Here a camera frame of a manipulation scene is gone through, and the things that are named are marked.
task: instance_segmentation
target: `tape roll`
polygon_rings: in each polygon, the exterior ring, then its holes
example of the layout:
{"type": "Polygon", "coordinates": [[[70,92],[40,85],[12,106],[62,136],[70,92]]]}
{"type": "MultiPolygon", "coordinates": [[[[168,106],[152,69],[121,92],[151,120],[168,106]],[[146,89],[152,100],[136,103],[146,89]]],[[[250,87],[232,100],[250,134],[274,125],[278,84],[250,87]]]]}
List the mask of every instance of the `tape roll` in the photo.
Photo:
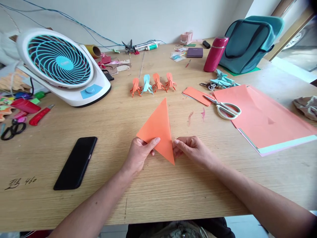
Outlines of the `tape roll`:
{"type": "Polygon", "coordinates": [[[96,45],[85,45],[85,46],[94,59],[100,58],[101,51],[96,45]]]}

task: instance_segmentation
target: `smartphone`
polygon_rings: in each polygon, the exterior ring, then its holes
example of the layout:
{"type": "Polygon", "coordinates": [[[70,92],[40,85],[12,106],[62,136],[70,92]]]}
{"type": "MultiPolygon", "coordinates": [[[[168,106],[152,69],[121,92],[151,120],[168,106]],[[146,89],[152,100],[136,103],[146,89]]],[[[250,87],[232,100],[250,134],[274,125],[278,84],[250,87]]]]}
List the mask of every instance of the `smartphone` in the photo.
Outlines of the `smartphone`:
{"type": "Polygon", "coordinates": [[[54,185],[54,190],[76,189],[80,186],[97,139],[84,137],[77,140],[54,185]]]}

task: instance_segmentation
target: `hand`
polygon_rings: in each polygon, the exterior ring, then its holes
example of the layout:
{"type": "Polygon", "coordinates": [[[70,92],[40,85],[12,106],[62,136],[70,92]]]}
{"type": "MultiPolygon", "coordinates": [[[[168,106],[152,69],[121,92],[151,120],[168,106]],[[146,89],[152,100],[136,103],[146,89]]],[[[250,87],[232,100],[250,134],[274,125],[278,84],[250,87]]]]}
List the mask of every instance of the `hand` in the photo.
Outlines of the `hand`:
{"type": "Polygon", "coordinates": [[[136,137],[132,140],[128,157],[122,165],[122,169],[127,172],[131,172],[132,175],[137,174],[143,168],[146,157],[151,153],[154,155],[154,147],[159,143],[161,139],[159,137],[151,140],[150,143],[146,143],[144,140],[136,137]]]}
{"type": "Polygon", "coordinates": [[[173,142],[173,153],[178,158],[183,153],[204,168],[213,170],[221,165],[221,161],[196,136],[178,137],[173,142]]]}

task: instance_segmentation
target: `red thermos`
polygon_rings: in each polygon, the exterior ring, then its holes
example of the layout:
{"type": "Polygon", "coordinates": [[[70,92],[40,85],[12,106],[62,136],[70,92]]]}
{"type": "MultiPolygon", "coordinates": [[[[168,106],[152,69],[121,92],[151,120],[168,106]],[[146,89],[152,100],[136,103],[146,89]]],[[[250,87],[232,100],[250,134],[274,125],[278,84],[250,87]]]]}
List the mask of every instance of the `red thermos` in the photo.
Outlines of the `red thermos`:
{"type": "Polygon", "coordinates": [[[215,38],[204,66],[206,72],[213,72],[216,70],[228,41],[229,38],[226,36],[218,36],[215,38]]]}

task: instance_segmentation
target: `left hand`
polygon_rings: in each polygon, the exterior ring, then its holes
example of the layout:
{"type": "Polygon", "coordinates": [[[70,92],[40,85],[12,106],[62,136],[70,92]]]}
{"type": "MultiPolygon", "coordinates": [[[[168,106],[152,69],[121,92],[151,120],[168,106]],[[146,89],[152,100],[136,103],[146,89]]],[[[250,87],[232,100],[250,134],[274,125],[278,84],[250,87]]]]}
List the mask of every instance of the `left hand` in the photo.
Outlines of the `left hand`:
{"type": "Polygon", "coordinates": [[[136,137],[132,140],[128,157],[122,169],[124,171],[131,172],[133,175],[140,172],[143,168],[146,157],[151,153],[154,155],[154,147],[159,143],[160,138],[154,138],[150,143],[146,143],[144,140],[136,137]]]}

